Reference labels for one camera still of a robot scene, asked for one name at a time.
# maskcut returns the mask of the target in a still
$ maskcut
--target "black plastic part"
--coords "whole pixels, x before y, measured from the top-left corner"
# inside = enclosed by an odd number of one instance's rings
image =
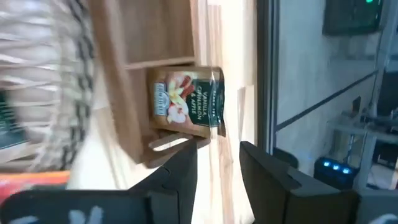
[[[196,186],[197,144],[191,140],[129,190],[28,190],[4,201],[0,222],[27,217],[35,224],[69,224],[73,213],[82,214],[83,223],[102,214],[101,224],[189,224]]]
[[[283,151],[277,147],[274,148],[274,153],[272,154],[275,158],[280,161],[286,162],[289,166],[293,167],[294,169],[299,168],[299,160],[293,156],[292,154]]]
[[[355,191],[339,191],[241,142],[243,183],[258,224],[354,223]]]
[[[323,34],[363,35],[379,30],[383,0],[326,0]]]

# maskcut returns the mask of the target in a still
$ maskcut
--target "vanilla flower illustration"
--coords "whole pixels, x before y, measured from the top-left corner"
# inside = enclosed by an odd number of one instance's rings
[[[169,107],[169,115],[167,116],[167,121],[171,123],[172,121],[177,123],[184,123],[186,120],[185,115],[188,114],[189,109],[185,100],[181,97],[181,93],[184,88],[177,88],[177,83],[175,80],[171,79],[169,82],[168,94],[170,101],[173,103]]]

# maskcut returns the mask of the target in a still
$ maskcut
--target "electronic device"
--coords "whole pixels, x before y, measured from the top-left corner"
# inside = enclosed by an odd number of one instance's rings
[[[314,164],[313,177],[339,190],[352,189],[359,169],[328,157],[320,157]]]
[[[326,0],[323,34],[363,35],[379,30],[383,0]]]

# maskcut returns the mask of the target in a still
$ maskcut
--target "white wall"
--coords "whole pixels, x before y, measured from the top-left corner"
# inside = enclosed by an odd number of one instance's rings
[[[280,1],[278,124],[374,71],[375,61],[365,56],[376,54],[379,34],[325,37],[324,8],[324,0]],[[345,59],[347,52],[360,59]],[[373,82],[370,78],[278,132],[277,147],[295,155],[300,170],[311,174],[331,139],[326,122],[349,110],[358,96],[368,104]]]

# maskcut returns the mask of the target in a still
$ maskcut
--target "blue led light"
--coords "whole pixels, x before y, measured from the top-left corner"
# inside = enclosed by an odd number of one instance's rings
[[[350,171],[350,169],[349,168],[344,168],[343,169],[343,173],[344,174],[349,174],[351,171]]]

